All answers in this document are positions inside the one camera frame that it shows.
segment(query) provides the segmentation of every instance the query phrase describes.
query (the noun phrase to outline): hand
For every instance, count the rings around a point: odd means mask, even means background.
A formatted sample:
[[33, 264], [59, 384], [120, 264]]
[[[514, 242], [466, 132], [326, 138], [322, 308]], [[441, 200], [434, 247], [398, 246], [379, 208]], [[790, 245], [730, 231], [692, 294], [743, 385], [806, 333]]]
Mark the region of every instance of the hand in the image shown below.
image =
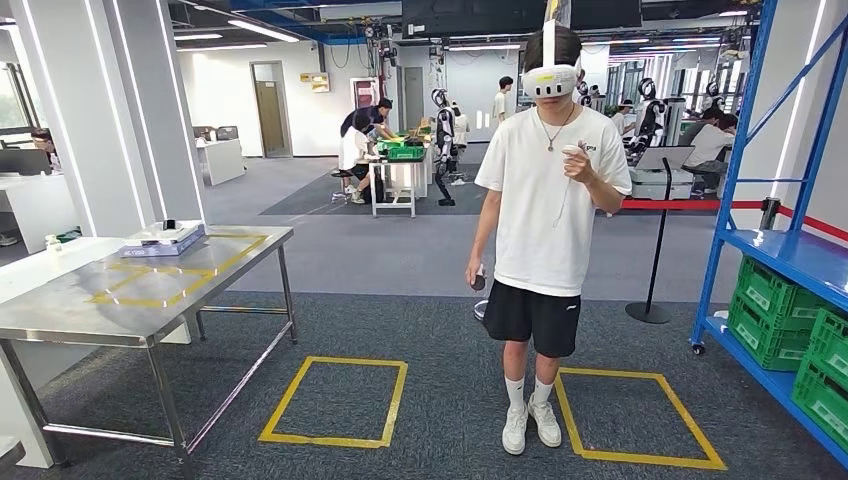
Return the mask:
[[565, 162], [562, 167], [563, 173], [565, 173], [566, 177], [580, 183], [592, 183], [597, 179], [597, 175], [592, 169], [592, 162], [586, 153], [586, 144], [581, 140], [577, 146], [580, 149], [578, 152], [568, 149], [562, 151], [565, 154]]
[[483, 263], [483, 259], [476, 256], [471, 255], [471, 258], [468, 259], [468, 266], [465, 268], [465, 281], [468, 282], [468, 286], [474, 285], [474, 279], [477, 276], [477, 272], [480, 271], [480, 265]]

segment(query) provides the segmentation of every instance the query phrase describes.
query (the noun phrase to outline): white wall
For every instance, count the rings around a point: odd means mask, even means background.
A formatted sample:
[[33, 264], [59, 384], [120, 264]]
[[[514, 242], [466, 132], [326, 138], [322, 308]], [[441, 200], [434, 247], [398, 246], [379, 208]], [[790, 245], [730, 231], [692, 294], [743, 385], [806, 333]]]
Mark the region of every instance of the white wall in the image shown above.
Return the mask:
[[[318, 68], [313, 42], [271, 43], [267, 48], [183, 52], [180, 64], [194, 125], [236, 125], [242, 154], [262, 155], [262, 137], [256, 95], [250, 74], [251, 62], [280, 61], [283, 64], [286, 102], [295, 156], [338, 154], [338, 129], [353, 109], [350, 79], [366, 76], [367, 69], [351, 46], [326, 47], [330, 92], [312, 93], [301, 73]], [[335, 56], [338, 68], [331, 56]]]

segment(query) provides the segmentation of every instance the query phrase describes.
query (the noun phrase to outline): person sitting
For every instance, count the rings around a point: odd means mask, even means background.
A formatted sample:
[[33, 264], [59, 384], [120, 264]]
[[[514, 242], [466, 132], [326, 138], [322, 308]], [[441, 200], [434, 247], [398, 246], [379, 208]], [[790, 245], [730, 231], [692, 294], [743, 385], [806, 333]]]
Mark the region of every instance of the person sitting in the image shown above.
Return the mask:
[[342, 138], [342, 148], [339, 152], [339, 170], [350, 172], [359, 180], [359, 185], [354, 187], [348, 183], [350, 181], [348, 178], [343, 179], [345, 193], [349, 194], [351, 201], [357, 204], [365, 203], [362, 191], [371, 183], [368, 177], [368, 162], [380, 158], [370, 153], [366, 136], [373, 128], [371, 118], [367, 115], [355, 116], [352, 125], [348, 127]]
[[[727, 164], [719, 161], [722, 149], [733, 145], [736, 138], [736, 115], [722, 114], [718, 126], [704, 124], [701, 131], [692, 140], [695, 150], [686, 159], [683, 169], [698, 174], [716, 174], [717, 177], [727, 173]], [[705, 189], [704, 193], [715, 193], [715, 189]]]

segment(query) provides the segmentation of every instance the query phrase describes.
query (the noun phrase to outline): ceiling light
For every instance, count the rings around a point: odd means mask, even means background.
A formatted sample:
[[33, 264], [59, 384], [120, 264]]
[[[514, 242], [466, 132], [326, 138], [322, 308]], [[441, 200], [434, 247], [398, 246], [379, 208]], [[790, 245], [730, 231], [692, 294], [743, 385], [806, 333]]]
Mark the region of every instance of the ceiling light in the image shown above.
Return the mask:
[[220, 33], [196, 33], [192, 35], [174, 35], [174, 40], [213, 40], [221, 38]]
[[672, 42], [720, 42], [721, 37], [675, 38]]
[[605, 40], [603, 42], [583, 42], [583, 46], [586, 45], [622, 45], [625, 43], [648, 43], [650, 39], [647, 38], [632, 38], [626, 40]]
[[264, 43], [251, 43], [248, 45], [221, 45], [219, 47], [178, 48], [178, 52], [208, 52], [210, 50], [242, 50], [245, 48], [264, 48]]
[[472, 52], [477, 50], [518, 50], [520, 48], [521, 45], [518, 45], [516, 43], [504, 45], [478, 45], [475, 47], [445, 47], [445, 49], [450, 50], [452, 52]]
[[718, 48], [721, 45], [717, 43], [696, 43], [694, 45], [666, 45], [663, 47], [639, 47], [639, 50], [676, 50], [678, 48]]
[[230, 25], [235, 25], [237, 27], [241, 27], [245, 30], [250, 30], [250, 31], [253, 31], [253, 32], [256, 32], [256, 33], [261, 33], [262, 35], [267, 35], [271, 38], [276, 38], [277, 40], [282, 40], [284, 42], [297, 42], [298, 41], [297, 38], [292, 37], [291, 35], [286, 35], [285, 33], [276, 32], [276, 31], [271, 30], [269, 28], [260, 27], [259, 25], [254, 25], [252, 23], [245, 22], [244, 20], [230, 20], [227, 23], [229, 23]]

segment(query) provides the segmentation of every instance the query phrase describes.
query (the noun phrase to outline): chair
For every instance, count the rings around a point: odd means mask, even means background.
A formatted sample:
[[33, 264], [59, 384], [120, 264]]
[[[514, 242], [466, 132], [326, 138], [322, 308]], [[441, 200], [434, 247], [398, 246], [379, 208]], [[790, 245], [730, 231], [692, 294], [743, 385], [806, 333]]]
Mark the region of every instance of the chair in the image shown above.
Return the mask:
[[342, 187], [340, 191], [333, 192], [330, 194], [330, 203], [336, 203], [336, 200], [344, 200], [344, 202], [347, 203], [347, 192], [345, 192], [344, 189], [344, 179], [352, 177], [353, 174], [348, 172], [347, 170], [336, 170], [331, 173], [330, 176], [338, 178], [339, 184]]

